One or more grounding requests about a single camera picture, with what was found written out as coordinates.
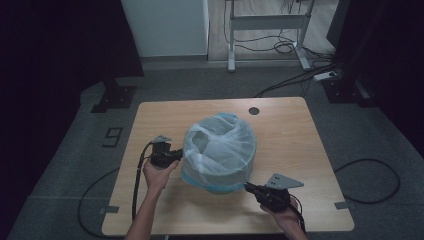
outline wire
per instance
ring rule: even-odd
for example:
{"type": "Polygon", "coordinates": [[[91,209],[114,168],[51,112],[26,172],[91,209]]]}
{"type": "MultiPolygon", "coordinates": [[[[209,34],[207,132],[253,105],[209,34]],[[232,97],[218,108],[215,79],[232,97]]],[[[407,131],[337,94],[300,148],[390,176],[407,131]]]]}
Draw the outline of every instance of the wire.
{"type": "Polygon", "coordinates": [[[383,161],[380,161],[380,160],[377,160],[377,159],[373,159],[373,158],[364,158],[364,159],[358,159],[358,160],[355,160],[355,161],[353,161],[353,162],[350,162],[350,163],[347,163],[347,164],[345,164],[345,165],[343,165],[343,166],[341,166],[341,167],[339,167],[339,168],[337,168],[336,170],[334,170],[334,173],[337,173],[337,172],[339,172],[340,170],[342,170],[342,169],[344,169],[344,168],[346,168],[347,166],[350,166],[350,165],[353,165],[353,164],[356,164],[356,163],[359,163],[359,162],[365,162],[365,161],[369,161],[369,162],[377,162],[377,163],[380,163],[380,164],[382,164],[382,165],[384,165],[384,166],[386,166],[395,176],[396,176],[396,181],[397,181],[397,184],[396,184],[396,187],[395,187],[395,189],[390,193],[390,194],[388,194],[387,196],[385,196],[385,197],[383,197],[383,198],[381,198],[381,199],[379,199],[379,200],[375,200],[375,201],[364,201],[364,200],[359,200],[359,199],[355,199],[355,198],[353,198],[353,197],[351,197],[351,196],[348,196],[348,195],[346,195],[346,194],[343,194],[343,196],[345,197],[345,198],[347,198],[347,199],[349,199],[349,200],[352,200],[352,201],[354,201],[354,202],[358,202],[358,203],[363,203],[363,204],[376,204],[376,203],[381,203],[381,202],[383,202],[383,201],[386,201],[387,199],[389,199],[389,198],[391,198],[391,197],[393,197],[398,191],[399,191],[399,189],[400,189],[400,177],[399,177],[399,175],[397,174],[397,172],[392,168],[392,167],[390,167],[387,163],[385,163],[385,162],[383,162],[383,161]]]}
{"type": "Polygon", "coordinates": [[[99,238],[107,238],[107,239],[122,239],[122,237],[111,237],[111,236],[106,236],[106,235],[101,235],[101,234],[97,234],[97,233],[94,233],[94,232],[92,232],[92,231],[90,231],[85,225],[84,225],[84,223],[82,222],[82,217],[81,217],[81,207],[82,207],[82,202],[83,202],[83,200],[84,200],[84,198],[85,198],[85,196],[87,195],[87,193],[98,183],[98,182],[100,182],[101,180],[103,180],[105,177],[107,177],[107,176],[109,176],[110,174],[112,174],[112,173],[114,173],[114,172],[116,172],[116,171],[118,171],[119,170],[119,167],[118,168],[115,168],[115,169],[113,169],[112,171],[110,171],[110,172],[108,172],[108,173],[106,173],[105,175],[103,175],[102,177],[100,177],[99,179],[97,179],[97,181],[95,181],[93,184],[91,184],[90,185],[90,187],[89,188],[87,188],[87,190],[84,192],[84,194],[82,195],[82,197],[80,198],[80,200],[79,200],[79,203],[78,203],[78,212],[77,212],[77,215],[78,215],[78,223],[79,223],[79,225],[81,226],[81,228],[86,232],[86,233],[88,233],[88,234],[90,234],[91,236],[94,236],[94,237],[99,237],[99,238]]]}
{"type": "Polygon", "coordinates": [[[147,148],[152,144],[153,144],[152,142],[149,142],[149,143],[146,144],[143,151],[141,152],[140,160],[138,161],[137,176],[135,178],[133,202],[132,202],[132,219],[133,220],[134,220],[135,215],[137,213],[137,195],[138,195],[138,188],[139,188],[139,185],[140,185],[141,167],[142,167],[144,159],[145,159],[144,154],[146,153],[147,148]]]}
{"type": "Polygon", "coordinates": [[[290,195],[290,197],[293,197],[294,199],[296,199],[296,201],[299,204],[300,211],[297,210],[297,208],[295,208],[293,205],[291,205],[291,203],[289,203],[287,206],[290,208],[290,210],[292,210],[296,214],[297,218],[299,219],[300,227],[302,228],[303,232],[306,233],[305,219],[303,218],[303,215],[302,215],[302,212],[303,212],[302,203],[294,195],[292,195],[292,194],[289,194],[289,195],[290,195]]]}
{"type": "MultiPolygon", "coordinates": [[[[252,2],[251,1],[249,1],[249,2],[250,2],[250,9],[252,10],[252,12],[254,12],[254,10],[252,9],[252,2]]],[[[299,0],[298,2],[299,2],[298,14],[299,14],[300,13],[300,7],[301,7],[301,4],[302,4],[302,1],[299,0]]],[[[279,10],[281,13],[282,13],[282,11],[283,11],[283,9],[285,7],[285,3],[288,6],[290,6],[290,8],[289,8],[288,11],[289,11],[289,14],[291,14],[291,9],[293,7],[294,0],[292,0],[291,5],[290,5],[290,3],[288,3],[288,0],[286,0],[285,2],[283,2],[283,5],[281,6],[281,8],[279,10]]],[[[225,2],[224,3],[224,23],[223,23],[224,24],[224,27],[223,27],[223,29],[224,29],[224,38],[225,38],[225,41],[227,43],[230,43],[230,41],[227,38],[227,33],[225,31],[225,26],[226,26],[226,12],[227,12],[227,3],[225,2]]],[[[244,49],[247,49],[247,50],[252,51],[252,52],[267,52],[267,51],[273,51],[274,50],[274,51],[276,51],[279,54],[289,54],[289,53],[291,53],[291,52],[294,51],[294,46],[293,46],[294,41],[291,40],[291,39],[289,39],[289,38],[283,37],[281,35],[282,33],[283,33],[283,30],[281,29],[280,30],[280,33],[278,35],[269,35],[269,36],[265,36],[265,37],[254,38],[254,39],[247,39],[247,40],[239,40],[239,39],[234,38],[234,42],[240,42],[240,43],[254,42],[254,41],[259,41],[259,40],[263,40],[263,39],[267,39],[267,38],[278,38],[278,41],[274,44],[274,46],[272,48],[267,48],[267,49],[252,49],[252,48],[249,48],[249,47],[246,47],[246,46],[243,46],[243,45],[239,45],[239,44],[234,44],[234,47],[244,48],[244,49]],[[281,48],[281,47],[286,47],[288,49],[287,49],[287,51],[279,50],[279,48],[281,48]]],[[[296,29],[296,38],[297,38],[297,42],[299,42],[299,31],[297,29],[296,29]]],[[[310,56],[318,57],[319,59],[332,60],[334,58],[334,54],[326,54],[326,53],[315,52],[315,51],[312,51],[309,48],[306,48],[305,46],[302,46],[302,48],[305,49],[305,51],[310,56]]]]}
{"type": "Polygon", "coordinates": [[[305,79],[305,77],[303,77],[302,78],[302,81],[299,83],[300,84],[300,86],[302,87],[302,93],[300,94],[300,96],[301,97],[303,97],[303,98],[305,98],[305,96],[306,96],[306,93],[308,92],[308,90],[309,90],[309,86],[311,85],[311,79],[313,78],[313,77],[308,77],[307,79],[305,79]],[[305,81],[307,81],[307,85],[306,85],[306,89],[304,89],[303,88],[303,82],[305,82],[305,81]]]}
{"type": "Polygon", "coordinates": [[[329,64],[329,65],[326,65],[326,66],[323,66],[323,67],[316,68],[316,69],[314,69],[312,71],[305,72],[305,73],[302,73],[300,75],[291,77],[289,79],[286,79],[286,80],[284,80],[284,81],[282,81],[280,83],[277,83],[275,85],[272,85],[272,86],[270,86],[270,87],[262,90],[261,92],[259,92],[258,94],[256,94],[254,96],[254,98],[260,98],[266,92],[271,91],[271,90],[274,90],[274,89],[278,89],[278,88],[281,88],[281,87],[284,87],[284,86],[287,86],[287,85],[291,85],[291,84],[295,84],[295,83],[301,83],[301,82],[304,82],[304,81],[311,80],[314,75],[319,74],[319,73],[322,73],[322,72],[325,72],[325,71],[328,71],[328,70],[330,70],[332,68],[336,68],[338,66],[339,66],[339,64],[329,64]]]}

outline plastic bag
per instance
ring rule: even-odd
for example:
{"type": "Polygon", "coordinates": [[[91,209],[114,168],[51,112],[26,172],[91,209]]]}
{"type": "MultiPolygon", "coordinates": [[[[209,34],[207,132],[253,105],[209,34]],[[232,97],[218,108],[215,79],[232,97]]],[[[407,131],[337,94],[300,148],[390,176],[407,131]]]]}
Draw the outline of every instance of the plastic bag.
{"type": "Polygon", "coordinates": [[[194,124],[184,139],[183,179],[213,193],[228,193],[249,181],[256,137],[242,119],[219,113],[194,124]]]}

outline wooden table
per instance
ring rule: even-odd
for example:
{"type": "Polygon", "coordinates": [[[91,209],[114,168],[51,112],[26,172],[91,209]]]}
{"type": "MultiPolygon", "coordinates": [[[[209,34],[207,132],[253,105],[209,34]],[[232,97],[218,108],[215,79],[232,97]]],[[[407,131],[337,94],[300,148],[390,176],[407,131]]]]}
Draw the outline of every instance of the wooden table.
{"type": "MultiPolygon", "coordinates": [[[[106,235],[125,235],[131,225],[131,205],[136,167],[144,146],[158,135],[172,138],[171,150],[182,148],[186,131],[196,122],[219,112],[246,120],[257,138],[250,182],[265,184],[280,173],[305,184],[290,189],[303,205],[307,231],[350,231],[354,227],[321,139],[303,98],[258,98],[146,102],[139,106],[121,169],[103,223],[106,235]],[[249,109],[259,109],[251,115],[249,109]]],[[[254,195],[239,190],[215,195],[188,185],[181,166],[171,173],[159,199],[152,234],[277,233],[272,217],[259,208],[254,195]]],[[[138,206],[146,193],[141,177],[138,206]]]]}

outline forearm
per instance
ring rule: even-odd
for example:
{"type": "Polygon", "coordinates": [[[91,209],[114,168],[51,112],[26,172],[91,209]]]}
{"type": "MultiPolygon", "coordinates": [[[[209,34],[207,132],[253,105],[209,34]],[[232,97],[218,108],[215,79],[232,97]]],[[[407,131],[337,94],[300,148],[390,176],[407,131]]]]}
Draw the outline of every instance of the forearm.
{"type": "Polygon", "coordinates": [[[298,223],[293,222],[290,225],[283,228],[284,233],[290,240],[308,240],[298,223]]]}
{"type": "Polygon", "coordinates": [[[149,240],[153,219],[155,216],[156,203],[161,194],[161,190],[148,189],[133,223],[128,230],[125,239],[149,240]]]}

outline hole in table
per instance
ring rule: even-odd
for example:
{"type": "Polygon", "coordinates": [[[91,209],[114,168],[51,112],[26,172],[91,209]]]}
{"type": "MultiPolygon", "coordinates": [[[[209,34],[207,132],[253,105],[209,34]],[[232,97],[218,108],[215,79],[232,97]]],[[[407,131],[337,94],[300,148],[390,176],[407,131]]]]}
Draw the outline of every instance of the hole in table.
{"type": "Polygon", "coordinates": [[[259,108],[251,107],[251,108],[249,108],[249,113],[252,114],[252,115],[258,115],[259,114],[259,108]]]}

